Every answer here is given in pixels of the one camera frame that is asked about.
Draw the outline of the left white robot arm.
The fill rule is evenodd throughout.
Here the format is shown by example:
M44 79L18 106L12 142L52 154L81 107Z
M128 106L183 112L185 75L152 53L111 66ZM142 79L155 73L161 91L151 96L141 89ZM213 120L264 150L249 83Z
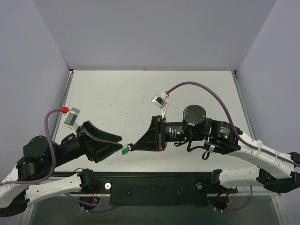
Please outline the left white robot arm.
M89 161L101 162L122 149L122 137L97 129L84 122L75 133L60 144L53 142L55 164L45 136L36 136L23 147L23 157L0 187L0 215L10 217L24 212L35 200L43 200L69 192L94 193L99 187L91 169L83 169L64 180L42 184L51 169L83 155Z

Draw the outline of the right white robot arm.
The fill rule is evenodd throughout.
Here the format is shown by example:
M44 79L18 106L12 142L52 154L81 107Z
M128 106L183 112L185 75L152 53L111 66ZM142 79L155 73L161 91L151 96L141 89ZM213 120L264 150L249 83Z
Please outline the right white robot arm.
M128 148L161 152L168 143L176 147L186 144L187 152L203 149L203 160L219 153L251 163L248 168L214 170L209 185L215 192L259 186L271 192L287 193L300 187L300 174L294 170L300 162L298 153L286 154L268 148L228 122L207 118L205 109L199 105L187 106L181 122L167 122L160 115L153 116L146 133L136 143L128 144Z

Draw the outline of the green key tag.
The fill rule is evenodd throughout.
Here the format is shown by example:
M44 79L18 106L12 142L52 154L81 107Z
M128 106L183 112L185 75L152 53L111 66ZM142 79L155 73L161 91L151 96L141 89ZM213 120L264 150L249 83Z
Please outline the green key tag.
M129 152L128 148L123 148L121 151L122 155L126 155L128 154L128 152Z

